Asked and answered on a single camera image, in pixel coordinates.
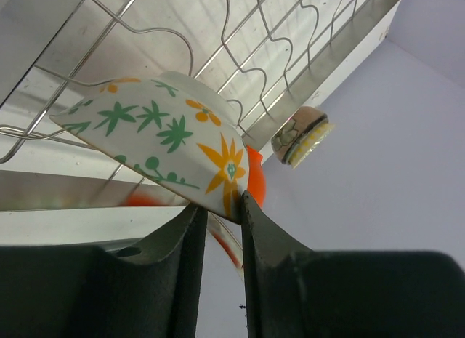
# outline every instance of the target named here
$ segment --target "flower print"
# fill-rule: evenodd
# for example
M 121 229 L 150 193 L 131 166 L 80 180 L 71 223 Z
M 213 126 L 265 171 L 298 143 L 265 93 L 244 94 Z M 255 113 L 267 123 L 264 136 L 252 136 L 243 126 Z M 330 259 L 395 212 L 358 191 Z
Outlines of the flower print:
M 209 157 L 211 162 L 219 168 L 219 171 L 214 175 L 205 194 L 223 185 L 223 206 L 227 216 L 231 216 L 231 199 L 237 204 L 239 202 L 238 179 L 246 174 L 246 170 L 240 167 L 240 161 L 244 149 L 236 152 L 235 142 L 232 140 L 231 146 L 228 148 L 223 135 L 221 135 L 221 149 L 218 153 L 214 149 L 197 143 L 197 146 Z
M 126 82 L 141 82 L 140 79 L 138 78 L 121 78 L 121 79 L 116 79 L 110 82 L 108 85 L 102 86 L 100 88 L 100 93 L 104 92 L 105 90 L 109 91 L 109 93 L 116 93 L 118 92 L 118 85 L 117 84 L 123 84 Z
M 186 100 L 186 104 L 189 105 L 191 108 L 199 110 L 199 112 L 195 115 L 195 118 L 198 121 L 207 122 L 210 118 L 211 122 L 213 122 L 215 125 L 221 125 L 221 121 L 219 120 L 219 118 L 202 103 L 196 102 L 194 100 Z

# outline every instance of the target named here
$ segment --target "green vine print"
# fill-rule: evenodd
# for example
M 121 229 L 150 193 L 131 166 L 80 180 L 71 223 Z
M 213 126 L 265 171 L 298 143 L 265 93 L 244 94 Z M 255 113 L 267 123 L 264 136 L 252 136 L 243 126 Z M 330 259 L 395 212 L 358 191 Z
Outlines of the green vine print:
M 181 116 L 179 123 L 175 118 L 173 118 L 173 124 L 167 124 L 167 127 L 169 127 L 170 129 L 159 132 L 157 134 L 157 137 L 166 137 L 160 144 L 168 145 L 172 143 L 167 153 L 172 153 L 173 151 L 175 151 L 181 145 L 181 143 L 186 145 L 184 139 L 193 135 L 192 132 L 185 130 L 185 126 L 186 120 L 183 115 Z
M 159 129 L 161 129 L 161 118 L 169 115 L 168 113 L 160 113 L 158 105 L 155 103 L 155 101 L 152 101 L 152 109 L 147 107 L 142 107 L 142 109 L 144 109 L 145 114 L 141 114 L 136 117 L 144 118 L 145 120 L 140 124 L 137 133 L 141 132 L 152 121 L 155 122 Z
M 77 103 L 76 105 L 74 105 L 70 111 L 68 111 L 68 114 L 69 115 L 72 115 L 74 114 L 76 111 L 79 110 L 80 107 L 86 107 L 88 106 L 89 104 L 91 104 L 92 102 L 94 102 L 94 100 L 87 100 L 86 102 L 84 102 L 83 100 L 79 103 Z
M 126 163 L 126 156 L 124 155 L 117 155 L 115 156 L 115 159 L 122 164 Z M 142 169 L 142 167 L 139 164 L 134 165 L 134 170 L 137 173 L 142 174 L 143 176 L 149 177 L 151 180 L 155 182 L 170 182 L 170 183 L 175 183 L 179 185 L 184 185 L 186 187 L 200 189 L 197 185 L 186 183 L 185 178 L 180 178 L 178 180 L 178 176 L 175 172 L 169 172 L 166 175 L 166 177 L 164 177 L 158 170 L 159 166 L 160 166 L 160 160 L 156 156 L 151 156 L 145 161 L 145 167 L 149 169 L 150 171 L 154 171 L 156 175 L 148 174 L 146 171 Z
M 116 127 L 116 124 L 121 120 L 121 121 L 127 121 L 127 122 L 136 122 L 136 119 L 129 115 L 128 112 L 133 110 L 134 108 L 139 107 L 138 105 L 130 105 L 128 107 L 123 108 L 120 104 L 120 102 L 115 102 L 115 105 L 113 106 L 113 110 L 102 110 L 97 112 L 97 114 L 104 116 L 105 120 L 100 122 L 100 124 L 96 125 L 94 129 L 98 129 L 99 127 L 105 125 L 108 123 L 108 128 L 107 128 L 107 133 L 106 137 L 110 135 L 111 132 Z
M 152 81 L 156 83 L 157 87 L 166 89 L 166 91 L 168 91 L 170 96 L 176 97 L 175 91 L 176 92 L 179 91 L 178 89 L 174 88 L 173 86 L 169 86 L 168 84 L 165 84 L 164 82 L 161 82 L 161 81 L 156 81 L 156 80 L 152 80 Z
M 90 121 L 87 122 L 79 122 L 77 124 L 64 124 L 62 125 L 63 129 L 66 131 L 72 132 L 76 131 L 76 134 L 80 134 L 81 132 L 85 131 L 87 127 L 89 127 Z

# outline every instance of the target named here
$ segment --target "flower center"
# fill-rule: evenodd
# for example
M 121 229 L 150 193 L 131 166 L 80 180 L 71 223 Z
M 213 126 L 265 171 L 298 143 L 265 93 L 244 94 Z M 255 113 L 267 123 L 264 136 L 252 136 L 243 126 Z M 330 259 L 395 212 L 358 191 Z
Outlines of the flower center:
M 226 172 L 229 174 L 230 179 L 232 180 L 235 176 L 235 173 L 238 171 L 238 168 L 235 164 L 228 164 L 226 168 Z

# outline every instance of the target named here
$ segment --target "white bowl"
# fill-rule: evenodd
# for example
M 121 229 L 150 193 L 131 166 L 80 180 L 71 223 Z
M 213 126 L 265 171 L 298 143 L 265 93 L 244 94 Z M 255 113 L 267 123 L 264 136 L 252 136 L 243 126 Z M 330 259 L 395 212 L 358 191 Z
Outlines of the white bowl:
M 116 80 L 50 118 L 149 180 L 237 222 L 248 154 L 233 112 L 217 111 L 230 105 L 192 78 L 174 79 L 169 73 Z

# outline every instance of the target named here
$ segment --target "yellow flower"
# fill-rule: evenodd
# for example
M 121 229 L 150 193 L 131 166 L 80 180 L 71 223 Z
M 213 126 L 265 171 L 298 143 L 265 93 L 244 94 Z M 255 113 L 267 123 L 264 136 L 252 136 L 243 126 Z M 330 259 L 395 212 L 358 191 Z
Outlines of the yellow flower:
M 231 215 L 231 199 L 235 203 L 239 202 L 239 191 L 237 180 L 246 174 L 246 170 L 240 167 L 240 160 L 244 149 L 235 151 L 234 140 L 231 142 L 231 147 L 228 149 L 227 143 L 223 135 L 221 135 L 221 154 L 206 145 L 197 143 L 198 147 L 209 157 L 219 171 L 211 180 L 206 189 L 205 194 L 218 188 L 222 183 L 223 186 L 223 205 L 225 207 L 226 215 Z
M 194 100 L 186 100 L 186 104 L 194 109 L 200 110 L 196 115 L 195 118 L 200 122 L 206 122 L 210 118 L 211 122 L 215 125 L 220 126 L 221 121 L 217 118 L 215 114 L 211 112 L 205 105 L 200 102 L 196 102 Z
M 140 79 L 138 79 L 138 78 L 121 78 L 121 79 L 113 80 L 108 85 L 102 86 L 100 88 L 100 93 L 104 92 L 105 89 L 107 89 L 107 91 L 109 91 L 109 93 L 116 93 L 118 91 L 118 85 L 115 85 L 115 84 L 122 84 L 122 83 L 125 83 L 125 82 L 140 82 Z

